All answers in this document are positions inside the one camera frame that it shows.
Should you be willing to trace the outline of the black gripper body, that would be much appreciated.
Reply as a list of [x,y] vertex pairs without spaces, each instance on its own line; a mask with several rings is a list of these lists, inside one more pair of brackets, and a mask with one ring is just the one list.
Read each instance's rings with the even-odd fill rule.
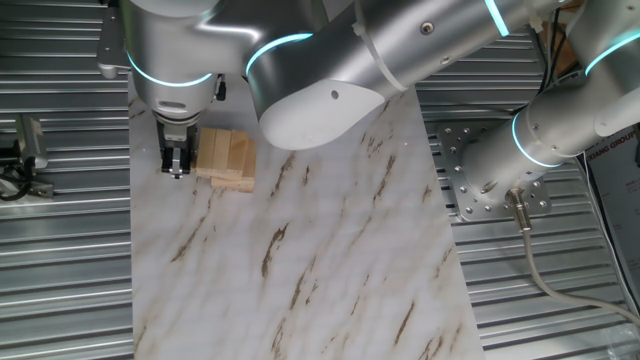
[[192,149],[196,140],[196,120],[169,120],[157,118],[157,130],[161,149]]

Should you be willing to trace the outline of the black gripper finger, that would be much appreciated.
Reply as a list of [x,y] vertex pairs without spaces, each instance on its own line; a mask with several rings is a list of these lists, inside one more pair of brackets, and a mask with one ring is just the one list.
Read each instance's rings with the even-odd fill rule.
[[161,171],[174,179],[191,173],[191,152],[187,149],[167,147],[161,150]]

